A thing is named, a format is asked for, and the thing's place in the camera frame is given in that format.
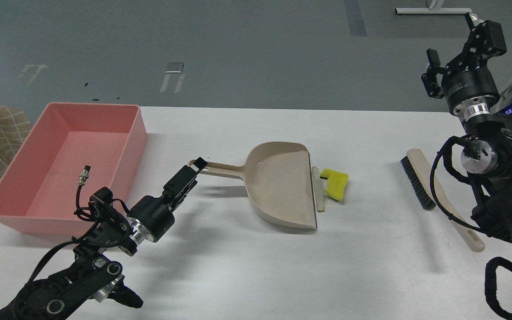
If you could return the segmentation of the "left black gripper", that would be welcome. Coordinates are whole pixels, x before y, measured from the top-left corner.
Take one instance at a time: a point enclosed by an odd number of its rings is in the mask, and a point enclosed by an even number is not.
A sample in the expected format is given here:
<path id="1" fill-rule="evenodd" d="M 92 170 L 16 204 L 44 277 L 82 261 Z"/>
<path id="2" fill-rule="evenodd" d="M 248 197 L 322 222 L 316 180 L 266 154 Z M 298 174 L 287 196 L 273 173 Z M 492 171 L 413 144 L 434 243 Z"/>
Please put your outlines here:
<path id="1" fill-rule="evenodd" d="M 197 184 L 197 176 L 207 166 L 207 161 L 199 157 L 182 167 L 163 187 L 163 196 L 154 198 L 146 195 L 129 211 L 128 216 L 138 220 L 148 232 L 147 239 L 158 242 L 174 225 L 173 211 L 183 202 L 189 191 Z"/>

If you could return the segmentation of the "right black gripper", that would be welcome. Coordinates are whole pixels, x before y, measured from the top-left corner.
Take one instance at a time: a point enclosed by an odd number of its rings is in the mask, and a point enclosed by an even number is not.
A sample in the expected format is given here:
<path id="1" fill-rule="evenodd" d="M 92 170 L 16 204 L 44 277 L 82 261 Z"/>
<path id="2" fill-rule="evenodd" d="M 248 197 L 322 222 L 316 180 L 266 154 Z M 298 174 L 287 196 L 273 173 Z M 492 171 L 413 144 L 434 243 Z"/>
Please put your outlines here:
<path id="1" fill-rule="evenodd" d="M 464 14 L 470 33 L 460 53 L 461 69 L 441 65 L 435 49 L 425 51 L 428 67 L 421 75 L 427 95 L 433 99 L 445 97 L 449 113 L 455 117 L 490 115 L 490 109 L 500 99 L 494 79 L 485 66 L 493 57 L 507 52 L 500 23 L 480 20 L 473 12 Z M 442 75 L 442 86 L 438 82 Z"/>

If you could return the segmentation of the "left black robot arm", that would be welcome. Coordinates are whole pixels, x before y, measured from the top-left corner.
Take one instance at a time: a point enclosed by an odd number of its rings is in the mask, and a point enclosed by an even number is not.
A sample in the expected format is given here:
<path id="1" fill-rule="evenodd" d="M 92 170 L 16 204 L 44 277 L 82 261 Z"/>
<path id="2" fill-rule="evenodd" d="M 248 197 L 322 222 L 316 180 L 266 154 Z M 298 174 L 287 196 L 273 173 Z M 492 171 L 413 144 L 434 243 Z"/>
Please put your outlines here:
<path id="1" fill-rule="evenodd" d="M 207 166 L 203 158 L 183 166 L 163 187 L 162 195 L 144 196 L 132 208 L 102 187 L 80 205 L 80 192 L 89 176 L 89 166 L 80 174 L 74 214 L 92 226 L 80 237 L 50 249 L 37 263 L 30 278 L 15 298 L 0 309 L 0 320 L 65 320 L 88 300 L 114 300 L 130 308 L 141 308 L 142 298 L 124 284 L 123 266 L 108 259 L 106 249 L 119 248 L 128 256 L 137 253 L 143 241 L 157 242 L 173 226 L 175 209 L 197 184 L 196 178 Z M 74 262 L 47 278 L 37 279 L 59 250 L 73 245 Z"/>

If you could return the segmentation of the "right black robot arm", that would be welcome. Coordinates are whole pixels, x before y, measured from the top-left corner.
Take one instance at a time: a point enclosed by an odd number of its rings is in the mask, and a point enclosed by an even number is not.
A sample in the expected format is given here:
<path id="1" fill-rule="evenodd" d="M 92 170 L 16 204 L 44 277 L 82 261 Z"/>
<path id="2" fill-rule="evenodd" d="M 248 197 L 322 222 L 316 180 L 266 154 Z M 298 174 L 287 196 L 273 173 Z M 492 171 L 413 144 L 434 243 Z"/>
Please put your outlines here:
<path id="1" fill-rule="evenodd" d="M 480 20 L 471 12 L 464 17 L 470 33 L 461 53 L 442 66 L 437 51 L 427 49 L 428 67 L 421 75 L 427 95 L 446 99 L 449 112 L 459 117 L 465 131 L 464 136 L 451 136 L 437 152 L 429 190 L 437 196 L 435 170 L 442 160 L 451 176 L 471 186 L 476 199 L 471 218 L 476 225 L 455 217 L 437 200 L 441 211 L 450 221 L 512 244 L 512 79 L 499 92 L 487 67 L 489 59 L 506 53 L 506 43 L 497 22 Z M 503 257 L 487 262 L 485 300 L 495 314 L 512 320 L 512 312 L 504 310 L 496 294 L 499 267 L 512 272 L 512 262 Z"/>

